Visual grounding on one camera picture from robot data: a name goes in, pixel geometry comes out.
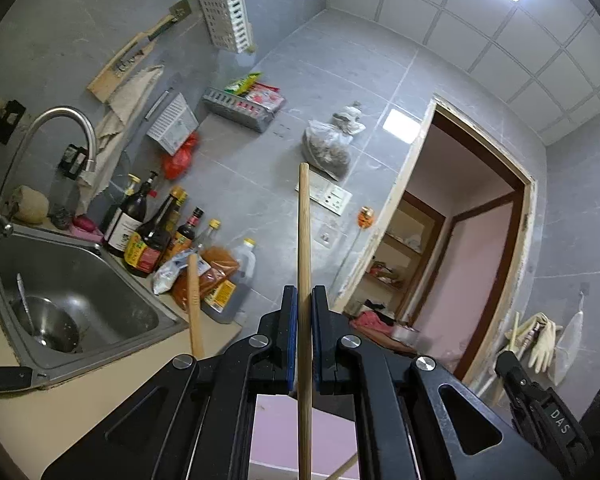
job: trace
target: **gooseneck faucet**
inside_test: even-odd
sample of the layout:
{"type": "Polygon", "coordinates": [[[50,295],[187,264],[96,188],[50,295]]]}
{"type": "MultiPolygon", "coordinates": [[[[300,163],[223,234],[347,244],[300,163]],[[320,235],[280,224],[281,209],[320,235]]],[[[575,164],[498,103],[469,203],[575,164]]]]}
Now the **gooseneck faucet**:
{"type": "Polygon", "coordinates": [[[91,122],[88,120],[87,116],[83,114],[77,108],[73,108],[71,106],[55,106],[53,108],[49,108],[42,112],[38,117],[34,119],[31,123],[31,126],[26,131],[18,149],[13,154],[13,158],[7,168],[7,174],[4,176],[4,180],[2,181],[2,185],[0,186],[0,208],[4,205],[4,195],[9,189],[9,184],[11,181],[11,177],[13,173],[15,173],[16,168],[20,164],[22,160],[22,156],[27,149],[27,146],[31,142],[33,135],[40,129],[44,123],[46,123],[49,119],[53,119],[56,117],[68,117],[69,119],[73,119],[78,126],[82,129],[84,133],[84,137],[87,140],[87,162],[85,166],[85,171],[95,171],[96,169],[96,135],[93,131],[93,126],[91,122]]]}

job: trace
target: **gray plastic basket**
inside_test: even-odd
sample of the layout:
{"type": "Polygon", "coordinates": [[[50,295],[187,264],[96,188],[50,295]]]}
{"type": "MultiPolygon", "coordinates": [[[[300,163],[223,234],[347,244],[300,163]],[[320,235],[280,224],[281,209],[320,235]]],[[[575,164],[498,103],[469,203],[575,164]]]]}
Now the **gray plastic basket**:
{"type": "Polygon", "coordinates": [[[260,133],[273,120],[273,113],[264,106],[211,86],[205,90],[202,100],[213,113],[260,133]]]}

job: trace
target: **countertop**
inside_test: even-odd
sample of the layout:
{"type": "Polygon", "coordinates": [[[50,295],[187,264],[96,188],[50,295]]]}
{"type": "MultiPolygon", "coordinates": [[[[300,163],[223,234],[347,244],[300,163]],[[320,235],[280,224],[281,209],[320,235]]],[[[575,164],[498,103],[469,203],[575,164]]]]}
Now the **countertop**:
{"type": "MultiPolygon", "coordinates": [[[[148,286],[148,279],[138,280],[148,286]]],[[[160,299],[186,318],[170,295],[160,299]]],[[[240,332],[237,323],[219,324],[204,313],[200,324],[206,357],[218,354],[240,332]]],[[[26,476],[39,479],[53,460],[182,353],[190,353],[188,330],[52,388],[0,394],[0,442],[26,476]]],[[[11,365],[18,361],[0,327],[0,366],[11,365]]]]}

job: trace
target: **wooden door frame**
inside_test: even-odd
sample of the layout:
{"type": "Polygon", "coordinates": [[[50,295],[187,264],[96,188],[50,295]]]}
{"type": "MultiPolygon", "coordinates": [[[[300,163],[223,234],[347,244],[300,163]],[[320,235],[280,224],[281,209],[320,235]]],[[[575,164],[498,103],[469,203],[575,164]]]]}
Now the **wooden door frame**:
{"type": "Polygon", "coordinates": [[[427,245],[424,247],[422,251],[422,256],[420,257],[420,261],[418,262],[418,267],[416,267],[416,271],[413,273],[413,277],[411,278],[409,285],[407,286],[407,290],[405,290],[400,298],[400,302],[398,303],[398,308],[395,311],[395,319],[400,319],[402,314],[404,313],[407,305],[409,304],[409,300],[413,297],[416,289],[418,288],[418,283],[422,279],[422,275],[424,274],[425,269],[429,265],[429,261],[431,259],[431,255],[438,243],[438,239],[440,238],[440,233],[442,232],[442,227],[445,224],[446,216],[442,213],[433,209],[429,204],[420,200],[417,196],[412,195],[408,191],[405,191],[402,194],[402,200],[414,206],[414,208],[419,209],[425,215],[429,216],[433,220],[433,229],[429,235],[429,240],[427,240],[427,245]]]}
{"type": "MultiPolygon", "coordinates": [[[[492,364],[492,343],[497,336],[503,332],[504,327],[501,327],[500,325],[510,310],[520,289],[532,244],[533,225],[538,204],[538,183],[502,143],[494,140],[494,136],[488,134],[460,108],[457,108],[445,98],[436,94],[432,96],[424,114],[424,118],[420,123],[418,135],[411,144],[409,153],[402,168],[398,172],[398,176],[390,190],[389,196],[376,218],[376,223],[369,228],[370,233],[366,238],[360,256],[354,262],[350,272],[346,275],[342,286],[337,291],[335,298],[331,301],[331,309],[335,312],[342,312],[347,306],[347,303],[349,303],[358,283],[363,277],[365,269],[371,261],[371,257],[375,254],[376,249],[382,240],[382,236],[389,225],[389,221],[394,214],[398,202],[400,202],[402,194],[411,177],[411,173],[413,173],[413,168],[420,156],[420,151],[429,127],[433,123],[434,116],[437,114],[447,118],[452,124],[457,126],[459,130],[471,137],[475,141],[474,148],[484,154],[491,153],[496,160],[503,164],[506,169],[513,173],[513,175],[523,183],[522,215],[518,225],[518,236],[516,237],[513,257],[507,272],[500,300],[493,317],[491,318],[491,322],[480,343],[478,351],[474,356],[474,360],[471,362],[471,365],[462,379],[464,384],[470,384],[471,381],[481,373],[484,366],[492,364]]],[[[502,172],[502,166],[497,170],[494,169],[494,171],[500,174],[500,172],[502,172]]]]}
{"type": "Polygon", "coordinates": [[[502,255],[500,257],[500,263],[498,264],[498,269],[496,270],[496,275],[493,279],[493,284],[491,285],[491,290],[487,297],[487,301],[485,302],[482,313],[480,314],[480,318],[478,323],[474,329],[474,333],[469,339],[469,344],[467,345],[458,365],[456,366],[456,370],[454,371],[454,375],[462,380],[464,375],[466,374],[469,366],[475,358],[475,355],[478,352],[478,348],[484,339],[484,336],[489,328],[491,323],[491,319],[493,318],[494,313],[498,307],[498,302],[500,301],[500,297],[502,295],[502,291],[505,286],[505,282],[507,279],[507,273],[509,272],[509,267],[511,265],[511,260],[513,257],[514,249],[516,246],[516,239],[518,238],[518,225],[520,224],[520,219],[522,216],[522,201],[523,201],[523,190],[518,189],[507,193],[503,196],[499,196],[493,200],[490,200],[478,207],[474,207],[469,209],[468,211],[464,211],[451,219],[451,225],[446,234],[444,245],[442,247],[442,251],[438,260],[436,261],[436,266],[427,281],[427,285],[424,289],[422,297],[418,302],[418,305],[414,309],[413,313],[410,316],[410,322],[414,323],[420,313],[422,312],[422,307],[427,301],[431,290],[433,289],[433,285],[438,278],[438,273],[440,271],[440,267],[442,266],[442,261],[446,255],[446,251],[449,247],[449,242],[454,232],[454,228],[459,222],[463,222],[468,220],[469,218],[475,218],[484,213],[487,213],[493,209],[502,207],[506,204],[511,204],[511,215],[509,217],[509,225],[507,227],[507,236],[505,238],[504,246],[502,248],[502,255]]]}

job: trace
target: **stainless steel sink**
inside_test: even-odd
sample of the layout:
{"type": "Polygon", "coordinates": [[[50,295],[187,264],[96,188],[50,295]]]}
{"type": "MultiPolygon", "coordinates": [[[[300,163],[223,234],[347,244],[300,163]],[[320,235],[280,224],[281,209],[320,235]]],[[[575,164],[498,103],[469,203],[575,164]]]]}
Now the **stainless steel sink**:
{"type": "Polygon", "coordinates": [[[16,226],[0,237],[0,321],[20,364],[34,370],[33,386],[85,373],[145,348],[186,323],[129,275],[99,245],[16,226]],[[16,312],[20,273],[27,297],[52,302],[78,327],[71,352],[46,348],[16,312]]]}

